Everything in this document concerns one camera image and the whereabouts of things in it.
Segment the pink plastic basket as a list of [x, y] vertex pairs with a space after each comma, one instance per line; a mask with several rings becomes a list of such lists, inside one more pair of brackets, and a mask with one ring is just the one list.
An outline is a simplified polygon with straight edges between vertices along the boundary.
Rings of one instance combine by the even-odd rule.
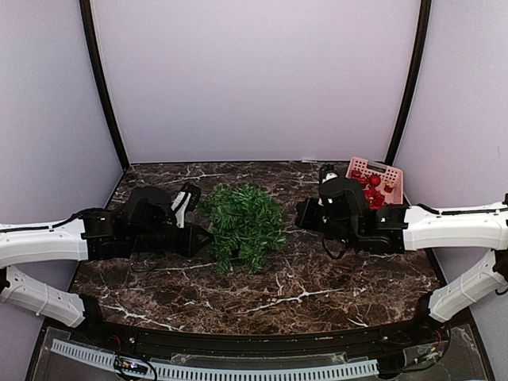
[[346, 177], [360, 184], [371, 210], [403, 204], [403, 171], [396, 167], [354, 156]]

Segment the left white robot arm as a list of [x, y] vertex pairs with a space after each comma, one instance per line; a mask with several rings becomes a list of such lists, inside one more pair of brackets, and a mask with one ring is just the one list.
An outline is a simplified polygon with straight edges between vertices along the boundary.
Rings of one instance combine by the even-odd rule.
[[62, 221], [2, 225], [1, 300], [80, 331], [95, 346], [112, 339], [97, 300], [58, 290], [19, 269], [20, 264], [130, 258], [146, 252], [192, 257], [214, 242], [214, 235], [186, 220], [201, 190], [185, 183], [175, 198], [153, 186], [133, 189], [112, 210], [89, 208]]

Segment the small green christmas tree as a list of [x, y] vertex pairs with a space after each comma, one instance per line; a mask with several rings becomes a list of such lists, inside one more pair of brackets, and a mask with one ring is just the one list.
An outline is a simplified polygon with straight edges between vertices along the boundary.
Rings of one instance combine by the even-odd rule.
[[259, 272], [267, 254], [285, 245], [279, 205], [254, 184], [218, 184], [198, 204], [198, 209], [210, 219], [214, 235], [211, 250], [222, 274], [232, 271], [235, 259], [250, 271]]

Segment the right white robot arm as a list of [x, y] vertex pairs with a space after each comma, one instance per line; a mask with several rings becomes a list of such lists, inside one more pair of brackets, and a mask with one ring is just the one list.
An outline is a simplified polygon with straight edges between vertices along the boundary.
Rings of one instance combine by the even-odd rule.
[[507, 285], [507, 204], [495, 202], [465, 209], [434, 209], [388, 205], [371, 209], [360, 183], [327, 175], [318, 198], [296, 206], [295, 224], [340, 241], [356, 252], [394, 254], [427, 248], [486, 248], [473, 267], [418, 302], [416, 318], [405, 328], [412, 344], [434, 334], [436, 324], [449, 321], [461, 310]]

